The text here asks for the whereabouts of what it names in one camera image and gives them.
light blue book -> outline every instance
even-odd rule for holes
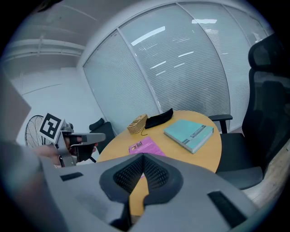
[[[179,119],[165,128],[164,133],[194,154],[212,136],[213,127]]]

window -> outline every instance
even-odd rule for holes
[[[230,130],[242,125],[249,102],[250,45],[234,18],[218,4],[182,4],[211,39],[227,76],[231,99]]]
[[[162,111],[230,113],[218,54],[193,18],[177,5],[159,8],[120,28],[140,60]]]
[[[246,34],[251,46],[267,37],[261,24],[256,19],[252,18],[245,12],[242,12],[230,6],[226,6],[226,9],[239,23],[240,27]]]
[[[118,32],[108,37],[84,66],[106,119],[121,133],[140,114],[159,113],[149,87]]]

book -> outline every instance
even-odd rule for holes
[[[148,136],[129,147],[129,154],[151,153],[166,156],[157,144]]]
[[[165,128],[164,133],[194,154],[212,136],[213,127],[179,119]]]

electric fan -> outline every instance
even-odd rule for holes
[[[25,129],[25,144],[27,147],[34,148],[37,146],[50,144],[49,140],[37,133],[42,119],[43,116],[35,115],[28,121]]]

gold box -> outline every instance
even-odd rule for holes
[[[137,134],[139,133],[146,124],[148,116],[146,114],[142,114],[135,118],[130,125],[127,126],[128,131],[130,134]]]

